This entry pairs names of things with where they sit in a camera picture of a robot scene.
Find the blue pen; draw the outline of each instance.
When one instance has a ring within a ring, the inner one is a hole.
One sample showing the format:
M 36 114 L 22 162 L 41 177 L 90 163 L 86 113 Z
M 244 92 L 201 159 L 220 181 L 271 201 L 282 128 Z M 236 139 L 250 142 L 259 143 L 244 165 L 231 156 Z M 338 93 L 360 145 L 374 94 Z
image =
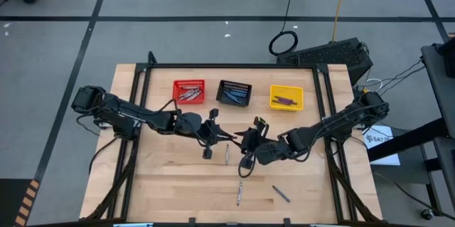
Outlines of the blue pen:
M 230 93 L 223 91 L 223 93 L 228 96 L 231 100 L 233 100 L 236 103 L 242 104 L 234 95 L 231 95 Z

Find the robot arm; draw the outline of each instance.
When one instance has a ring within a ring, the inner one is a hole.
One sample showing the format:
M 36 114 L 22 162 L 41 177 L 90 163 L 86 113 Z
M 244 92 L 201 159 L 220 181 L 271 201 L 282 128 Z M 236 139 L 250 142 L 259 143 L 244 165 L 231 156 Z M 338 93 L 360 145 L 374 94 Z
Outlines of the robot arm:
M 196 113 L 182 113 L 179 109 L 163 111 L 171 102 L 157 111 L 151 111 L 130 102 L 119 99 L 116 95 L 106 93 L 104 89 L 94 86 L 80 88 L 71 105 L 74 111 L 83 116 L 93 116 L 95 124 L 111 124 L 116 136 L 122 139 L 134 139 L 139 123 L 147 124 L 159 134 L 175 134 L 197 139 L 205 147 L 203 158 L 211 158 L 210 146 L 220 141 L 233 141 L 235 137 L 222 131 L 215 123 L 218 110 L 210 111 L 210 117 L 201 123 L 202 117 Z M 240 162 L 240 167 L 251 169 L 257 158 L 258 162 L 267 165 L 277 160 L 293 159 L 305 161 L 318 138 L 331 135 L 339 141 L 348 139 L 353 127 L 364 124 L 369 127 L 382 120 L 389 112 L 388 103 L 377 93 L 364 93 L 356 98 L 344 110 L 332 115 L 311 127 L 300 127 L 289 130 L 278 136 L 278 140 L 266 138 L 269 125 L 260 117 L 255 118 L 255 128 L 237 132 L 243 136 L 238 144 L 242 153 L 247 155 Z
M 253 156 L 263 165 L 285 159 L 305 161 L 318 138 L 330 135 L 336 140 L 344 141 L 350 137 L 352 128 L 356 125 L 369 127 L 384 119 L 388 112 L 388 103 L 377 93 L 364 93 L 335 115 L 311 127 L 294 128 L 280 134 L 277 141 L 265 138 L 269 125 L 256 117 L 256 128 L 236 133 L 243 136 L 242 153 L 249 155 L 249 158 L 241 163 L 241 167 L 251 169 Z
M 175 100 L 171 100 L 160 110 L 151 111 L 106 93 L 101 87 L 88 85 L 79 88 L 71 108 L 82 116 L 93 116 L 98 126 L 102 122 L 111 124 L 116 137 L 125 140 L 137 138 L 139 123 L 148 125 L 159 134 L 197 139 L 205 147 L 204 159 L 211 158 L 210 146 L 235 138 L 215 123 L 218 109 L 211 110 L 209 119 L 201 123 L 202 117 L 196 113 L 182 113 L 177 107 L 172 111 L 164 111 L 171 102 L 176 106 Z

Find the black box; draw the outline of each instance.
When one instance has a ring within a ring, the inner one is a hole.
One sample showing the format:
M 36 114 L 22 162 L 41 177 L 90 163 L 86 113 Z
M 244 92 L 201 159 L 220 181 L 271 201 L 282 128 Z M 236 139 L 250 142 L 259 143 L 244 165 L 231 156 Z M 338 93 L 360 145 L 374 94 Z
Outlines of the black box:
M 278 56 L 277 63 L 292 65 L 308 63 L 346 64 L 351 85 L 354 85 L 373 66 L 366 45 L 359 42 L 357 38 L 287 53 Z
M 240 101 L 240 103 L 235 102 L 234 100 L 230 99 L 224 92 L 229 92 L 231 89 L 234 90 L 242 90 L 246 92 L 245 97 L 238 97 L 236 98 Z M 221 80 L 220 86 L 218 87 L 218 92 L 216 94 L 216 100 L 221 103 L 235 105 L 240 107 L 247 107 L 250 103 L 251 97 L 251 90 L 252 86 L 248 84 L 237 83 L 233 81 Z

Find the yellow bin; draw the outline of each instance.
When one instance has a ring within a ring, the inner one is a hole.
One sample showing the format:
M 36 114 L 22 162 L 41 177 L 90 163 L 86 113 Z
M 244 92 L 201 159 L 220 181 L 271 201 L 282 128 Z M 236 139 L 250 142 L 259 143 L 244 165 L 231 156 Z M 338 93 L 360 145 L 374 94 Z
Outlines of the yellow bin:
M 296 102 L 296 105 L 283 105 L 274 100 L 278 100 L 275 96 L 291 99 Z M 270 107 L 274 110 L 291 110 L 298 111 L 304 109 L 304 89 L 298 87 L 288 87 L 284 85 L 270 86 Z

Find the wooden tabletop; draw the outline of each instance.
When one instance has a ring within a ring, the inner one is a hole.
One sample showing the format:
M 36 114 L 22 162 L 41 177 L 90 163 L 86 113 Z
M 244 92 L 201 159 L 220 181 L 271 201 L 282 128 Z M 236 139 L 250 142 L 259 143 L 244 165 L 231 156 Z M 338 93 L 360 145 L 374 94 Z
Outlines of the wooden tabletop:
M 330 77 L 337 110 L 353 100 L 345 65 L 330 65 Z M 111 93 L 123 100 L 129 99 L 134 65 L 118 65 Z M 295 127 L 307 127 L 320 121 L 314 80 L 311 70 L 305 69 L 209 69 L 209 68 L 155 68 L 146 107 L 157 110 L 171 99 L 174 80 L 204 79 L 205 103 L 179 105 L 183 112 L 195 112 L 208 117 L 209 110 L 218 108 L 216 122 L 230 134 L 253 127 L 253 119 L 262 117 L 269 125 L 268 137 Z M 215 100 L 220 80 L 231 80 L 252 85 L 250 105 L 246 108 L 220 104 Z M 323 78 L 321 87 L 328 113 Z M 297 86 L 304 89 L 304 110 L 286 112 L 269 108 L 270 85 Z M 141 86 L 137 98 L 140 98 Z M 97 149 L 112 139 L 111 130 L 100 133 Z M 363 139 L 358 131 L 354 136 Z M 112 185 L 120 142 L 114 143 L 96 158 L 90 175 L 80 216 L 90 214 L 104 198 Z M 240 150 L 230 144 L 230 161 L 225 165 L 226 143 L 212 147 L 211 160 L 202 158 L 203 150 L 194 139 L 163 136 L 142 127 L 139 154 L 134 173 L 134 184 L 129 205 L 128 221 L 197 223 L 336 223 L 332 189 L 329 181 L 323 140 L 311 150 L 304 163 L 278 161 L 262 166 L 256 164 L 253 174 L 243 182 L 243 195 L 237 206 L 240 177 L 237 166 L 242 157 Z M 352 187 L 366 206 L 379 218 L 382 214 L 364 146 L 348 140 L 346 158 Z M 275 185 L 291 199 L 287 203 L 274 191 Z M 343 213 L 348 218 L 346 195 L 341 189 Z M 119 193 L 117 214 L 122 204 Z

